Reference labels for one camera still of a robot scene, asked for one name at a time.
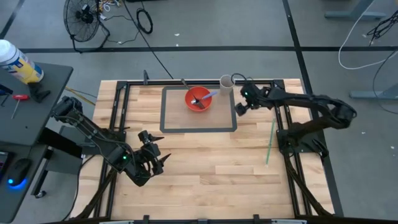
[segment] wooden table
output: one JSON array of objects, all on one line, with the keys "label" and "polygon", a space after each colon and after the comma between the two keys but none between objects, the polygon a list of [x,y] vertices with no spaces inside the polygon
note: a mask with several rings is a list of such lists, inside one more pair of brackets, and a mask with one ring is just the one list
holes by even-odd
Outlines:
[{"label": "wooden table", "polygon": [[[284,81],[287,92],[303,93],[299,79]],[[102,81],[99,88],[93,121],[102,128],[109,127],[116,82]],[[163,87],[131,87],[126,142],[133,149],[139,148],[141,142],[137,134],[148,130],[154,136],[165,137],[156,143],[163,156],[172,155],[165,164],[165,172],[151,178],[143,187],[135,186],[125,173],[118,175],[112,219],[142,220],[143,215],[150,215],[152,220],[245,219],[252,218],[253,214],[261,218],[293,218],[284,159],[277,147],[275,132],[269,165],[265,162],[275,111],[248,111],[237,118],[238,128],[233,133],[164,134],[159,130]],[[234,89],[235,103],[244,101],[239,90],[240,87]],[[116,124],[119,124],[121,105],[119,103]],[[310,119],[308,109],[290,107],[290,110],[293,122]],[[333,213],[319,156],[300,155],[308,188],[324,208]],[[96,156],[81,171],[72,217],[83,210],[96,192],[101,165],[102,157]],[[297,186],[296,189],[303,214],[302,196]],[[101,214],[106,207],[105,199]]]}]

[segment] white cup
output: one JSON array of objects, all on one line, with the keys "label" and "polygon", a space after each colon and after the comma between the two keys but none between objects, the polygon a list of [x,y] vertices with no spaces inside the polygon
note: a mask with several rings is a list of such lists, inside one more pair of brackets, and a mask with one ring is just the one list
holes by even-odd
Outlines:
[{"label": "white cup", "polygon": [[231,93],[233,87],[235,86],[235,81],[231,80],[231,75],[223,75],[220,78],[220,94],[228,95]]}]

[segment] black fan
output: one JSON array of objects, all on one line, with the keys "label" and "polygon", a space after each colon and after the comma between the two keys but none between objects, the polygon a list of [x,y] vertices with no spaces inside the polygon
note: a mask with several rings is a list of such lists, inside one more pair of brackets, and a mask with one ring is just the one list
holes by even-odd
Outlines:
[{"label": "black fan", "polygon": [[76,49],[75,41],[91,40],[97,33],[98,26],[107,31],[106,37],[98,48],[86,52],[102,48],[110,36],[109,30],[100,22],[99,0],[66,0],[63,7],[63,23],[72,40],[73,49],[79,53],[82,51]]}]

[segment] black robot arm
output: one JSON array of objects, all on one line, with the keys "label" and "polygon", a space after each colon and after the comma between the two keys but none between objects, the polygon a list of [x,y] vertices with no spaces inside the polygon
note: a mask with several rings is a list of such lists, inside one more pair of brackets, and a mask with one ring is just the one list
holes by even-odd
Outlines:
[{"label": "black robot arm", "polygon": [[[245,98],[247,105],[238,103],[235,106],[235,110],[239,116],[244,115],[248,109],[256,110],[260,107],[265,107],[271,110],[273,107],[284,105],[311,108],[321,114],[319,118],[314,118],[306,123],[292,123],[289,129],[278,130],[277,137],[279,150],[284,157],[288,175],[294,179],[319,216],[331,216],[331,213],[321,206],[312,195],[311,191],[309,191],[303,179],[297,174],[290,161],[289,154],[294,153],[294,148],[299,145],[300,140],[306,134],[314,133],[325,128],[347,128],[351,124],[353,118],[356,117],[354,108],[341,100],[331,99],[325,95],[315,96],[286,93],[285,90],[279,87],[263,87],[260,90],[249,80],[245,81],[241,89],[241,94]],[[322,157],[328,155],[326,147],[323,146],[321,142],[315,139],[312,141],[317,143],[319,148],[323,148],[324,153],[322,153]]]},{"label": "black robot arm", "polygon": [[278,87],[263,87],[260,90],[250,81],[245,82],[241,94],[247,105],[243,106],[239,103],[235,106],[239,116],[244,115],[248,109],[256,110],[266,107],[271,110],[275,106],[283,105],[310,108],[319,112],[321,117],[306,123],[293,123],[288,130],[284,130],[287,142],[293,146],[297,146],[300,139],[308,133],[325,128],[347,128],[356,117],[356,111],[350,105],[325,95],[286,93],[285,90]]},{"label": "black robot arm", "polygon": [[74,97],[64,96],[53,109],[52,117],[82,132],[96,145],[112,168],[119,173],[124,171],[136,185],[143,186],[151,177],[163,173],[164,162],[170,154],[158,159],[159,147],[153,143],[163,137],[153,137],[147,131],[142,131],[138,136],[143,145],[133,151],[129,144],[121,141],[118,133],[98,127],[83,115],[81,102]]}]

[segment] spoon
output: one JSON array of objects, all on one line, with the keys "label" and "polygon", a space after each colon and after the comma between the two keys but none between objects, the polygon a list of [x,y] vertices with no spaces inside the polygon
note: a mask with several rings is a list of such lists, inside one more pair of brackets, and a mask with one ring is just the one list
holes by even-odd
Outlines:
[{"label": "spoon", "polygon": [[205,109],[205,106],[203,106],[202,103],[200,103],[200,100],[198,100],[198,98],[195,97],[195,95],[190,91],[191,88],[189,88],[189,86],[187,85],[187,83],[185,82],[185,80],[182,78],[181,79],[182,84],[188,89],[188,92],[190,92],[196,102],[195,105],[198,105],[200,109]]},{"label": "spoon", "polygon": [[[214,96],[214,95],[216,95],[216,94],[217,94],[217,92],[216,92],[216,91],[213,91],[213,92],[207,94],[206,96],[202,97],[200,100],[205,100],[205,99],[207,99],[207,98],[209,98],[209,97],[212,97],[212,96]],[[197,100],[193,99],[193,100],[191,101],[191,104],[196,105],[196,104],[198,104],[198,102],[197,102]]]}]

